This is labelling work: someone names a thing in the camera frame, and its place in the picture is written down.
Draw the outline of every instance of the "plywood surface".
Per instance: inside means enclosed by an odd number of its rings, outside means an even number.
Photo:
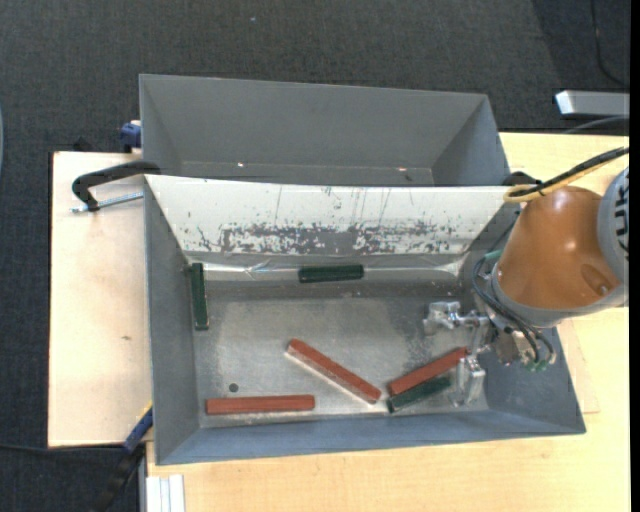
[[[56,153],[53,160],[49,446],[122,442],[151,397],[142,202],[74,214],[71,183],[123,154]],[[104,199],[141,189],[104,185]]]

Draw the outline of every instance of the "metal clamp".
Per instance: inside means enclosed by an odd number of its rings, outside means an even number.
[[[89,187],[95,187],[104,183],[129,178],[138,174],[160,174],[160,168],[153,162],[137,160],[135,162],[127,162],[125,164],[116,165],[114,167],[78,176],[71,185],[71,190],[86,206],[84,208],[81,207],[80,209],[77,209],[77,211],[95,212],[98,211],[101,206],[110,206],[127,200],[131,201],[133,199],[137,199],[137,197],[129,199],[117,198],[110,201],[106,200],[98,202],[91,192],[89,192]]]
[[[424,332],[427,336],[433,336],[438,329],[455,329],[456,327],[480,327],[489,324],[486,316],[478,315],[475,310],[463,316],[459,314],[459,302],[432,302],[429,304],[429,314],[422,320]]]
[[[453,405],[469,405],[478,400],[486,374],[475,357],[460,359],[456,367],[456,389],[450,396]]]

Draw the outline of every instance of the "wooden table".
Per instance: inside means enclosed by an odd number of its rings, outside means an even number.
[[[621,137],[501,138],[512,170],[541,179],[628,144]],[[126,158],[135,157],[54,158],[50,446],[121,442],[150,397],[142,205],[68,213],[77,204],[75,176]],[[622,165],[578,184],[602,193]],[[99,193],[137,187],[120,182]],[[585,435],[180,466],[156,466],[150,449],[147,470],[183,474],[189,512],[628,510],[628,313],[618,308],[561,326],[578,398],[591,411]]]

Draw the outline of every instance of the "red stick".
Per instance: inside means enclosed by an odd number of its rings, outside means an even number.
[[[416,387],[418,384],[422,384],[423,382],[437,377],[451,368],[455,368],[458,361],[466,355],[466,347],[460,347],[452,350],[441,358],[431,361],[423,367],[408,373],[404,377],[400,377],[399,379],[391,382],[388,386],[389,394],[391,396],[399,395],[400,393],[404,393],[405,391]]]
[[[310,347],[304,341],[292,339],[287,352],[370,404],[375,404],[382,394],[378,388],[340,366],[315,348]]]

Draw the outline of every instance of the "black cable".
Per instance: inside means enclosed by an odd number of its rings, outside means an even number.
[[[588,130],[589,128],[595,128],[597,126],[614,124],[618,122],[626,121],[629,123],[629,116],[611,116],[611,117],[603,117],[602,119],[596,119],[595,121],[589,121],[588,123],[583,123],[578,126],[574,126],[569,130],[565,130],[562,132],[563,135],[570,135],[572,133],[578,133],[583,130]]]
[[[600,71],[602,71],[602,73],[612,82],[615,82],[616,84],[618,84],[621,87],[624,87],[625,89],[629,89],[629,84],[626,84],[623,80],[621,80],[620,78],[614,76],[608,69],[607,67],[604,65],[604,61],[602,60],[602,51],[601,51],[601,47],[600,47],[600,27],[598,26],[598,18],[596,16],[596,4],[595,4],[595,0],[590,0],[589,5],[591,7],[591,23],[593,25],[593,32],[594,32],[594,36],[595,36],[595,43],[596,43],[596,59],[598,61],[598,67],[600,68]]]
[[[86,451],[108,451],[115,453],[116,451],[122,451],[122,447],[119,445],[114,446],[84,446],[73,448],[38,448],[36,446],[26,446],[18,444],[5,444],[0,443],[0,450],[10,450],[15,452],[31,453],[34,455],[57,455],[57,454],[75,454]]]
[[[604,153],[596,155],[593,158],[589,158],[589,160],[585,160],[584,162],[572,167],[567,172],[558,174],[558,176],[551,178],[550,180],[547,180],[543,183],[539,183],[538,185],[535,185],[531,188],[517,190],[511,193],[510,196],[511,197],[526,196],[529,194],[534,194],[536,192],[545,190],[553,185],[556,185],[557,183],[560,183],[561,181],[566,180],[567,178],[571,178],[572,176],[575,176],[578,173],[589,170],[592,167],[595,167],[596,165],[605,164],[607,162],[610,162],[611,160],[620,158],[621,156],[626,155],[628,153],[629,153],[629,147],[626,147],[626,148],[621,147],[617,149],[612,149],[610,151],[605,151]]]
[[[118,494],[127,486],[145,454],[145,444],[138,444],[133,452],[125,453],[107,482],[107,488],[100,493],[89,512],[106,512]]]

